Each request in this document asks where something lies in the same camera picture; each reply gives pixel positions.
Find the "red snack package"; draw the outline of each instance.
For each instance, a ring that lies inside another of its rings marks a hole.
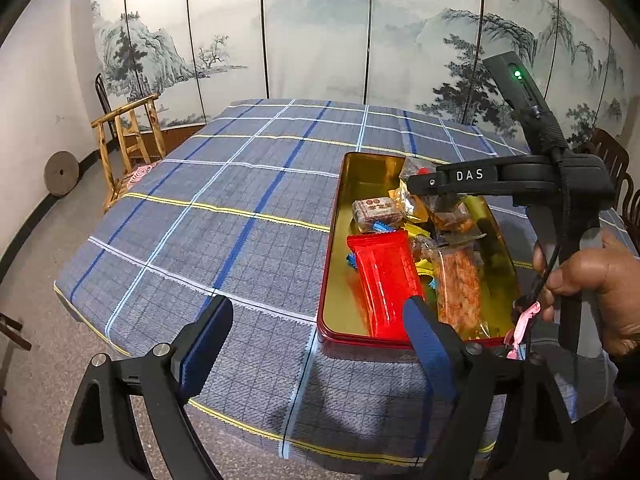
[[[402,307],[411,296],[423,296],[423,292],[407,232],[347,236],[347,245],[355,254],[367,299],[369,333],[381,339],[409,341]]]

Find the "tablecloth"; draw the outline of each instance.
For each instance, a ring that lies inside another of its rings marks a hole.
[[[191,400],[213,424],[332,470],[419,465],[451,409],[431,393],[420,366],[319,351],[315,316],[333,199],[342,158],[352,151],[434,162],[527,153],[513,139],[395,108],[234,102],[111,208],[63,267],[56,293],[76,319],[133,356],[171,341],[207,297],[224,294],[234,325]],[[533,230],[510,199],[487,200],[526,289]],[[601,221],[633,250],[613,210]],[[553,337],[535,345],[574,419],[610,396],[606,355],[575,358]],[[479,458],[492,448],[501,409],[498,398]]]

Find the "blue checkered tablecloth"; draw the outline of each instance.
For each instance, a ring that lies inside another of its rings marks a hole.
[[[235,102],[104,216],[54,284],[76,316],[124,355],[171,341],[207,297],[234,325],[202,394],[212,424],[284,458],[345,472],[399,472],[433,449],[451,406],[417,364],[352,362],[319,351],[320,297],[334,193],[347,152],[458,162],[527,153],[512,139],[395,108],[308,100]],[[524,210],[487,198],[520,283],[535,234]],[[614,211],[604,226],[633,250]],[[553,338],[573,418],[610,396],[606,356],[582,360]],[[495,441],[496,399],[479,458]]]

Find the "hand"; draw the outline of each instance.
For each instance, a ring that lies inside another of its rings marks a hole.
[[[578,251],[554,270],[540,293],[542,317],[553,321],[556,296],[594,290],[602,314],[602,346],[621,356],[640,343],[640,261],[609,230],[602,230],[602,249]],[[533,268],[542,274],[546,259],[536,243]]]

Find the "floor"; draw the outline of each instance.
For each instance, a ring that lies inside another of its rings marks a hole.
[[[112,161],[118,158],[112,153]],[[69,316],[52,288],[60,267],[100,221],[105,186],[102,168],[94,164],[38,224],[0,285],[0,312],[20,320],[23,336],[33,345],[25,352],[0,337],[0,387],[8,393],[0,410],[2,425],[40,480],[56,476],[66,418],[89,360],[98,352],[116,358],[89,327]],[[134,403],[134,412],[155,478],[171,478],[143,402]],[[218,430],[208,415],[189,406],[188,413],[225,480],[357,478],[279,459]]]

